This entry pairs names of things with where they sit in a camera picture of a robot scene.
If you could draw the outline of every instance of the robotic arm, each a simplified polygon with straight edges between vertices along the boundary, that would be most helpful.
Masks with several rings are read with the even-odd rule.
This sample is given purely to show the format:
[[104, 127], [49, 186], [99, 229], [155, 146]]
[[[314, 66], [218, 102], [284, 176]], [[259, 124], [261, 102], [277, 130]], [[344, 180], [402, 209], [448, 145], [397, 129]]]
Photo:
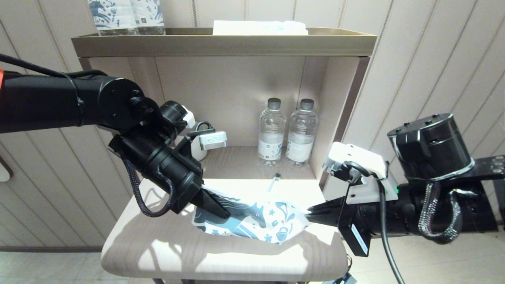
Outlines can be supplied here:
[[[5, 55], [0, 55], [0, 61], [48, 75], [0, 69], [0, 133], [96, 124], [115, 134], [109, 147], [125, 163], [145, 215], [158, 217], [168, 210], [179, 213], [193, 203], [219, 217], [229, 217], [202, 188], [203, 170], [191, 155], [196, 136], [207, 141], [203, 148], [213, 149], [226, 146], [224, 132], [216, 132], [206, 122], [208, 129], [197, 127], [172, 149], [171, 141], [194, 125], [192, 113], [183, 105], [168, 101], [158, 107], [134, 82], [97, 70], [64, 74]], [[170, 193], [160, 212], [152, 212], [144, 204], [135, 170]]]
[[[504, 179], [505, 159], [472, 159], [452, 114], [405, 123], [388, 137], [408, 183], [398, 185], [381, 156], [334, 142], [323, 168], [349, 182], [347, 193], [309, 208], [307, 217], [338, 227], [356, 256], [367, 257], [370, 239], [381, 237], [391, 268], [403, 283], [387, 236], [420, 234], [448, 244], [460, 232], [496, 231], [481, 181]], [[365, 179], [369, 176], [376, 182]]]

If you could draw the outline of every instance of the shelf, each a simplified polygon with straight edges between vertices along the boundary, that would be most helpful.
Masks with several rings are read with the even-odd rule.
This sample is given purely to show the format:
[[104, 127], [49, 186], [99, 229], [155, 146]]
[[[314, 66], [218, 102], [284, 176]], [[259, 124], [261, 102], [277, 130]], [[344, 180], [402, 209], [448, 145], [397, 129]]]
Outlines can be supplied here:
[[308, 35], [212, 35], [212, 28], [168, 28], [166, 35], [72, 38], [79, 57], [370, 56], [377, 36], [335, 28]]
[[280, 173], [282, 179], [315, 179], [311, 166], [293, 167], [285, 162], [283, 149], [281, 163], [272, 167], [260, 164], [257, 147], [225, 147], [210, 150], [201, 161], [206, 178], [271, 179]]

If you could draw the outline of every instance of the chair seat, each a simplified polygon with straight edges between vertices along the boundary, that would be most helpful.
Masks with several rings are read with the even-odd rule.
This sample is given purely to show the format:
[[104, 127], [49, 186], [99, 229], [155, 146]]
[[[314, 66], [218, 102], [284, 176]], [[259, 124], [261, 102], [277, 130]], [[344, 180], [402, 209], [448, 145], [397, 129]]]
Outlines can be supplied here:
[[[264, 191], [271, 180], [206, 179], [227, 193]], [[140, 185], [146, 204], [161, 208], [166, 193], [148, 179]], [[301, 208], [324, 202], [316, 180], [276, 182], [275, 193]], [[180, 214], [144, 216], [135, 198], [126, 206], [102, 250], [102, 267], [116, 275], [163, 279], [310, 281], [331, 280], [347, 271], [335, 227], [311, 224], [281, 245], [204, 233], [191, 224], [194, 206]]]

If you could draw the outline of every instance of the bottle cap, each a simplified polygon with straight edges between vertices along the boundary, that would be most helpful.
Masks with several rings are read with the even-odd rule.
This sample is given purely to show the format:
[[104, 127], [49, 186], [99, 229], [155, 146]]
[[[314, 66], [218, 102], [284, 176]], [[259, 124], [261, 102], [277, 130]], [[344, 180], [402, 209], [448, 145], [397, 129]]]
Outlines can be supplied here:
[[268, 108], [271, 110], [278, 110], [281, 108], [281, 99], [278, 98], [269, 98], [268, 99]]
[[304, 111], [311, 111], [314, 107], [314, 101], [311, 99], [302, 99], [300, 102], [300, 109]]

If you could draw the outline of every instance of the water bottle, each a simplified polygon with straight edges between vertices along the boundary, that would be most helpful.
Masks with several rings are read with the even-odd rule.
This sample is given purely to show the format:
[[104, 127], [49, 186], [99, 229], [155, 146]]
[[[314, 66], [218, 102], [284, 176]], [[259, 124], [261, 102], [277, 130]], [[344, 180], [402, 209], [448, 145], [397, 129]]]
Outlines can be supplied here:
[[161, 0], [131, 0], [138, 33], [141, 35], [165, 34]]
[[289, 119], [286, 162], [295, 167], [303, 167], [309, 160], [316, 135], [319, 118], [314, 112], [314, 101], [303, 99], [300, 109]]
[[138, 35], [130, 0], [88, 0], [99, 35]]
[[267, 108], [260, 116], [258, 156], [260, 162], [266, 166], [273, 166], [281, 160], [286, 116], [280, 111], [280, 107], [280, 99], [270, 98]]

